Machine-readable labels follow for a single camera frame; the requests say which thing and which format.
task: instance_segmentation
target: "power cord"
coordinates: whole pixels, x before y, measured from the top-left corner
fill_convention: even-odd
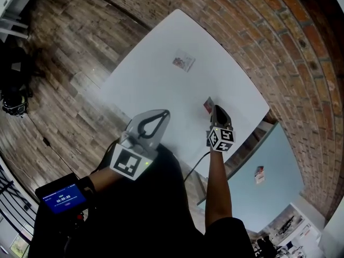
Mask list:
[[[196,165],[192,168],[192,170],[191,170],[191,171],[187,174],[187,176],[185,177],[184,183],[185,183],[185,181],[187,180],[187,178],[191,175],[191,173],[194,172],[194,170],[196,169],[196,167],[198,166],[198,164],[200,163],[200,161],[201,161],[205,156],[207,156],[208,154],[210,154],[210,151],[207,152],[207,153],[205,153],[205,154],[203,155],[203,157],[199,159],[199,161],[196,163]]]
[[[37,125],[33,122],[32,118],[27,114],[27,117],[30,119],[30,121],[32,122],[33,126],[36,128],[36,130],[38,131],[38,133],[40,133],[40,135],[43,137],[42,133],[39,131],[39,129],[37,128]],[[43,142],[45,143],[46,146],[50,147],[51,150],[65,163],[65,165],[69,168],[70,171],[72,171],[74,173],[74,171],[71,169],[71,167],[65,162],[65,160],[58,154],[58,152],[55,151],[55,149],[50,145],[50,142],[43,137]]]

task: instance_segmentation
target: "black shirt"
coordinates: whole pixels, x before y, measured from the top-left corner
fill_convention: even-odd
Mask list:
[[[216,221],[202,235],[192,221],[179,163],[165,148],[136,181],[121,179],[97,196],[85,224],[66,238],[47,211],[37,214],[29,257],[167,256],[206,253],[255,257],[239,219]]]

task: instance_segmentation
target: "wooden floor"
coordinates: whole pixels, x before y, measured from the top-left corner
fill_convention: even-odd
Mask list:
[[[13,117],[0,110],[0,151],[34,192],[71,170],[78,177],[89,175],[120,136],[128,119],[97,94],[148,31],[103,0],[35,0],[28,16],[30,37],[17,38],[17,43],[29,54],[42,48],[36,64],[46,78],[32,80],[28,115]],[[195,224],[204,232],[192,179],[186,188]]]

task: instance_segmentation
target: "black railing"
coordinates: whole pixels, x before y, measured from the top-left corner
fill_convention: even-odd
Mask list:
[[[0,214],[3,218],[18,232],[25,242],[30,244],[31,240],[22,233],[22,230],[25,229],[28,234],[33,235],[27,225],[32,227],[33,230],[37,212],[13,185],[13,181],[8,180],[2,168],[0,168],[0,204],[2,204]]]

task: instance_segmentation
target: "brick wall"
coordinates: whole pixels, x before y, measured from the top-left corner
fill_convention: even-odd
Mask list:
[[[181,9],[208,30],[281,122],[306,184],[303,196],[331,217],[344,193],[344,19],[335,0],[112,1],[150,27]]]

